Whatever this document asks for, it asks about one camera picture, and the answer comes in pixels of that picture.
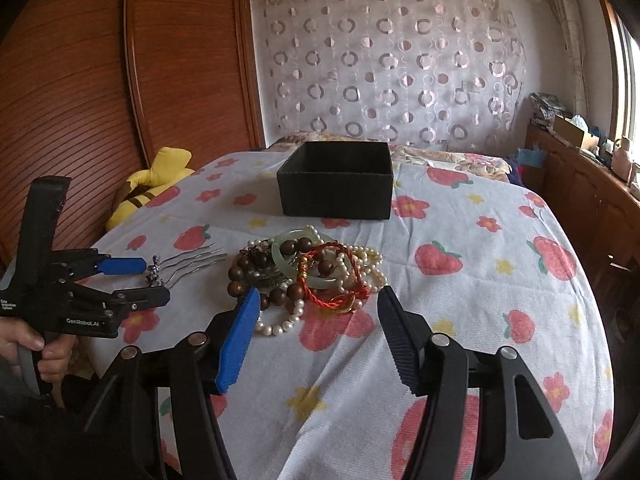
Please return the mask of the person's left hand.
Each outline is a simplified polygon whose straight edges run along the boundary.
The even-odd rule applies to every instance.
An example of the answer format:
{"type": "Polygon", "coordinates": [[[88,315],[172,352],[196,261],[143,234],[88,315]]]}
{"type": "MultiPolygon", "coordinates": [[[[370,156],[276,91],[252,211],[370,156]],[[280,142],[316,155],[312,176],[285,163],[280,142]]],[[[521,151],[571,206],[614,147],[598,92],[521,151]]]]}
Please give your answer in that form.
{"type": "Polygon", "coordinates": [[[60,382],[68,370],[75,335],[60,335],[48,342],[19,318],[1,319],[1,357],[9,366],[18,364],[18,348],[41,353],[38,370],[45,382],[60,382]]]}

